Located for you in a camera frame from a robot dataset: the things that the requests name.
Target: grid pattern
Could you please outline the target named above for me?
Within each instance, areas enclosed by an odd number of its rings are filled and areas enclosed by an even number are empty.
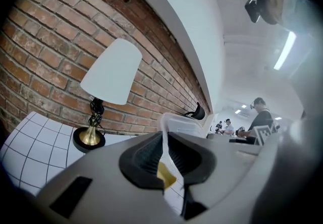
[[[13,130],[0,150],[0,160],[13,184],[36,195],[54,176],[81,158],[84,153],[71,140],[75,129],[31,112]],[[132,137],[105,134],[105,145]],[[165,143],[163,152],[161,162],[177,178],[175,184],[165,191],[164,197],[180,214],[184,197],[183,177],[170,160]]]

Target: white shirt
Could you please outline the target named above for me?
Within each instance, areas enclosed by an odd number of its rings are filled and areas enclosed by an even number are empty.
[[[224,134],[225,135],[233,135],[233,131],[234,131],[234,128],[232,125],[227,125],[225,128],[224,128]]]

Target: yellow object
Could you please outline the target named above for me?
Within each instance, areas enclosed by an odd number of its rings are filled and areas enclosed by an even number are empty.
[[[176,182],[176,177],[169,172],[166,165],[162,162],[158,163],[157,177],[163,180],[165,190]]]

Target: ceiling light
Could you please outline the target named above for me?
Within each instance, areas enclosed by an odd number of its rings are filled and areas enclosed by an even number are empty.
[[[289,52],[291,51],[291,49],[293,47],[295,39],[296,39],[296,35],[294,34],[294,32],[289,32],[288,37],[287,37],[287,41],[286,41],[286,44],[283,48],[281,56],[279,56],[278,61],[274,66],[275,70],[279,70],[281,68],[281,66],[283,65],[284,61],[286,60]]]

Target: white ceiling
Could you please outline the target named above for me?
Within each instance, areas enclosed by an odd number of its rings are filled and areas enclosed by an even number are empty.
[[[288,32],[261,18],[252,23],[244,5],[248,0],[217,0],[224,28],[225,75],[223,99],[250,104],[262,96],[274,113],[298,119],[302,105],[289,84],[289,74],[302,60],[302,54],[288,56],[281,71],[273,69],[285,45]],[[222,108],[222,101],[217,109]]]

